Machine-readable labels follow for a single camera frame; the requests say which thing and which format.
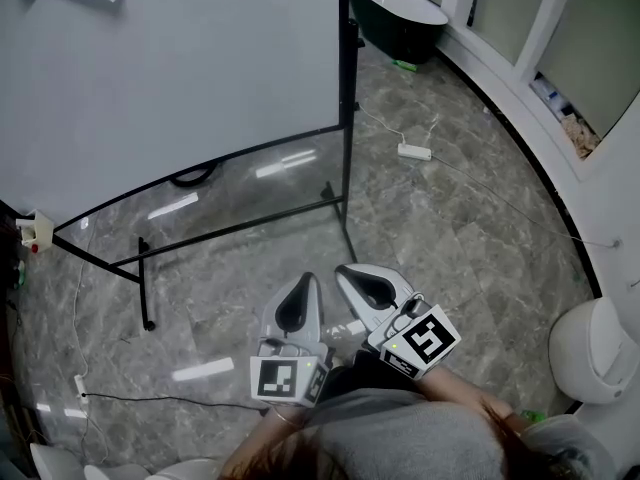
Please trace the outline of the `person's right forearm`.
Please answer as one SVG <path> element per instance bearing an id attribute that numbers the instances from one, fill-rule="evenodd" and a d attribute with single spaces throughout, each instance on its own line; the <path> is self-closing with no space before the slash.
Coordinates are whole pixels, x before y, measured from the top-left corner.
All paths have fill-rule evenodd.
<path id="1" fill-rule="evenodd" d="M 415 384 L 430 401 L 457 403 L 486 417 L 495 414 L 517 433 L 523 432 L 530 425 L 530 421 L 518 415 L 507 402 L 480 389 L 444 366 L 434 367 Z"/>

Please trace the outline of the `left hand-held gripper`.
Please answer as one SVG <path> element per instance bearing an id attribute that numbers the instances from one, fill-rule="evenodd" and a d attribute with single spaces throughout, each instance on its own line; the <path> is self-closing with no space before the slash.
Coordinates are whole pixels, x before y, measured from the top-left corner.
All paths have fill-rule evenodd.
<path id="1" fill-rule="evenodd" d="M 305 272 L 281 287 L 263 310 L 264 337 L 250 357 L 254 400 L 316 406 L 330 370 L 330 350 L 320 338 L 321 326 L 321 287 L 313 273 Z"/>

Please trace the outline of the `white toilet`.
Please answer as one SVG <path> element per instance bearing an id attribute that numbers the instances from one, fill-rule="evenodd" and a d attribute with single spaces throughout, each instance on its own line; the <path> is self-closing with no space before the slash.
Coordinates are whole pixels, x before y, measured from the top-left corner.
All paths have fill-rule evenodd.
<path id="1" fill-rule="evenodd" d="M 83 466 L 74 454 L 60 448 L 30 444 L 40 480 L 86 480 Z"/>
<path id="2" fill-rule="evenodd" d="M 146 480 L 150 474 L 137 464 L 113 467 L 86 465 L 84 476 L 86 480 Z"/>
<path id="3" fill-rule="evenodd" d="M 197 458 L 166 467 L 145 480 L 217 480 L 216 462 L 208 458 Z"/>
<path id="4" fill-rule="evenodd" d="M 640 368 L 640 345 L 624 330 L 608 297 L 563 314 L 551 329 L 548 354 L 557 387 L 586 404 L 617 401 Z"/>

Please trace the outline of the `person's dark trousers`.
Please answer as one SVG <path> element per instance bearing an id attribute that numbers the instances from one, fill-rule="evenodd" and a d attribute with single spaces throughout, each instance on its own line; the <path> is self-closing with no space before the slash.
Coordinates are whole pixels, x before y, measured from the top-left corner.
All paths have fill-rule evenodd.
<path id="1" fill-rule="evenodd" d="M 382 389 L 419 393 L 415 383 L 369 351 L 359 350 L 350 365 L 331 369 L 318 402 L 359 390 Z"/>

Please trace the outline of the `person's left forearm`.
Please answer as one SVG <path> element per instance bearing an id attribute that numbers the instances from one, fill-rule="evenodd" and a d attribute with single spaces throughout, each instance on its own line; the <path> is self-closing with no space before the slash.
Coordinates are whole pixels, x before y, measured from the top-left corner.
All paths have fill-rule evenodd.
<path id="1" fill-rule="evenodd" d="M 236 448 L 221 469 L 219 479 L 239 473 L 261 452 L 279 445 L 299 431 L 309 409 L 302 406 L 272 405 L 266 415 Z"/>

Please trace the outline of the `frosted glass partition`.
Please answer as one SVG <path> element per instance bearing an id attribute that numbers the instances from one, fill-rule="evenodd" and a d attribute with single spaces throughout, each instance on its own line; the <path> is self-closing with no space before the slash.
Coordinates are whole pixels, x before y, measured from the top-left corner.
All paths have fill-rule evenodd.
<path id="1" fill-rule="evenodd" d="M 561 121 L 530 87 L 540 72 L 604 140 L 640 94 L 640 0 L 441 0 L 447 40 L 505 87 L 501 110 L 519 106 L 569 156 Z"/>

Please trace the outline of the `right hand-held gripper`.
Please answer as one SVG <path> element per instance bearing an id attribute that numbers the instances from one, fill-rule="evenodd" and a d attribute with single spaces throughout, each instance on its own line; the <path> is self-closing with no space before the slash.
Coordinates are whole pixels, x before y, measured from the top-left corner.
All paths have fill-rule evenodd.
<path id="1" fill-rule="evenodd" d="M 461 342 L 443 309 L 413 293 L 398 271 L 352 263 L 338 266 L 335 278 L 352 313 L 366 328 L 376 328 L 367 345 L 382 362 L 412 380 L 423 377 Z M 388 317 L 390 308 L 397 309 Z"/>

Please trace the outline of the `blue white clutter pile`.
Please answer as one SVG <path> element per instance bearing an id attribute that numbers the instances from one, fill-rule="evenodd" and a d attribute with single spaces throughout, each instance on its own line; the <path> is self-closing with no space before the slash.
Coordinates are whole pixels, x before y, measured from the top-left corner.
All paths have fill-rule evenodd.
<path id="1" fill-rule="evenodd" d="M 561 121 L 574 113 L 571 103 L 540 72 L 535 75 L 530 87 L 557 120 Z"/>

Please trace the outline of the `brown rubble pile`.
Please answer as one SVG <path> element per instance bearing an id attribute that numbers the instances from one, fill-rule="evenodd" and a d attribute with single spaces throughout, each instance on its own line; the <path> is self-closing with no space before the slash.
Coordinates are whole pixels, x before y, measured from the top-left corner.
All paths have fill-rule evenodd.
<path id="1" fill-rule="evenodd" d="M 588 123 L 574 113 L 564 116 L 561 119 L 561 126 L 581 160 L 586 159 L 594 152 L 602 141 Z"/>

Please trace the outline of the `cream plastic holder box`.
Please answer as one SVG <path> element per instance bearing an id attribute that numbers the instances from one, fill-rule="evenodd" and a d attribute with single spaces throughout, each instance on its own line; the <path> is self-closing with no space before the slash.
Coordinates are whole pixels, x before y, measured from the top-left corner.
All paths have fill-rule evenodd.
<path id="1" fill-rule="evenodd" d="M 17 218 L 15 223 L 23 246 L 36 246 L 39 251 L 44 251 L 52 245 L 54 223 L 41 211 L 33 210 L 26 216 Z"/>

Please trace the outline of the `person's grey top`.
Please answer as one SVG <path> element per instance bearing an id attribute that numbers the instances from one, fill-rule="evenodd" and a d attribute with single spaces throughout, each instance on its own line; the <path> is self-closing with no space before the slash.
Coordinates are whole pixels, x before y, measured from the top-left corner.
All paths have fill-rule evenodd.
<path id="1" fill-rule="evenodd" d="M 278 480 L 615 480 L 573 416 L 521 433 L 452 402 L 359 389 L 321 402 L 279 453 Z"/>

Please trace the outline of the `white whiteboard black frame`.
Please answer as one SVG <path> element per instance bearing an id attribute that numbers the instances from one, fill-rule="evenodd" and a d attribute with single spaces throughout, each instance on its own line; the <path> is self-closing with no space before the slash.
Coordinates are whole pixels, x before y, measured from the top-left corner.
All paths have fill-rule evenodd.
<path id="1" fill-rule="evenodd" d="M 20 243 L 39 210 L 49 248 L 143 285 L 61 231 L 308 137 L 341 132 L 350 159 L 358 47 L 349 0 L 0 0 L 0 209 Z"/>

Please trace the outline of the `black white bathtub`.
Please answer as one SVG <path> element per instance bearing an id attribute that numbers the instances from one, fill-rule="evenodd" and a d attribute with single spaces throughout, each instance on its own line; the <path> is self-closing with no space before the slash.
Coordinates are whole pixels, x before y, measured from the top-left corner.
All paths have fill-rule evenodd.
<path id="1" fill-rule="evenodd" d="M 364 38 L 396 61 L 426 63 L 448 24 L 429 0 L 350 0 Z"/>

